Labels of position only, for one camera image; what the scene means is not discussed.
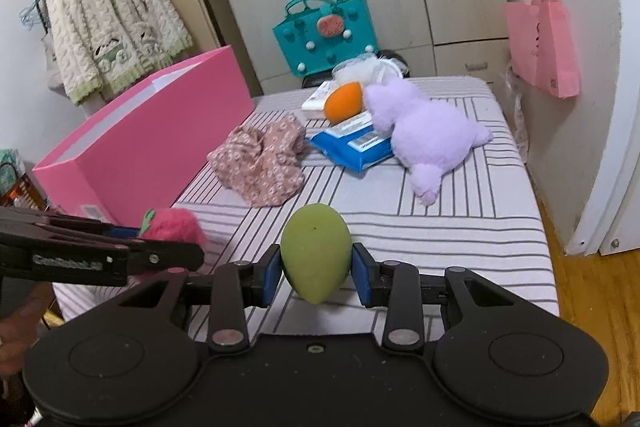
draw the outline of striped tablecloth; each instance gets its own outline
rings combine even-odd
[[[178,198],[175,206],[196,214],[209,237],[207,260],[200,270],[210,273],[229,261],[254,261],[280,234],[296,209],[326,203],[345,219],[354,241],[364,243],[379,261],[397,259],[420,272],[441,275],[447,266],[465,266],[558,314],[558,296],[546,237],[527,171],[513,137],[489,88],[471,77],[439,77],[415,81],[428,96],[459,107],[494,133],[494,140],[474,150],[454,172],[444,177],[440,197],[425,208],[414,197],[406,170],[394,158],[358,178],[314,150],[302,156],[306,184],[280,207],[250,208],[223,188],[205,166]],[[312,90],[261,97],[247,123],[258,127],[287,112],[297,113]],[[312,136],[327,124],[306,123]],[[78,315],[122,289],[56,285],[66,318]],[[196,308],[190,334],[202,340],[208,307]],[[283,278],[268,310],[247,309],[249,332],[281,334],[362,333],[378,339],[385,322],[383,309],[364,309],[351,280],[319,306],[300,299]],[[424,306],[427,338],[443,332],[439,307]]]

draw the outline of white cardigan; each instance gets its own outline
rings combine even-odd
[[[172,64],[193,41],[169,0],[46,0],[65,91],[105,100]]]

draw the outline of wet wipes package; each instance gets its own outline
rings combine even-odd
[[[309,142],[336,164],[356,172],[394,155],[391,138],[381,138],[373,130],[369,111],[319,132]]]

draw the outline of orange makeup sponge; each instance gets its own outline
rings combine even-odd
[[[359,82],[344,84],[324,102],[324,115],[332,125],[362,112],[362,86]]]

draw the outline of plush toy leg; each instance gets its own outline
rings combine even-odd
[[[482,145],[485,145],[491,142],[491,140],[494,139],[494,135],[491,133],[491,131],[487,129],[487,127],[485,127],[479,122],[472,122],[472,123],[474,124],[475,131],[476,131],[476,137],[474,138],[473,147],[480,147]]]
[[[435,203],[443,175],[443,170],[435,165],[418,164],[412,167],[411,184],[425,206]]]

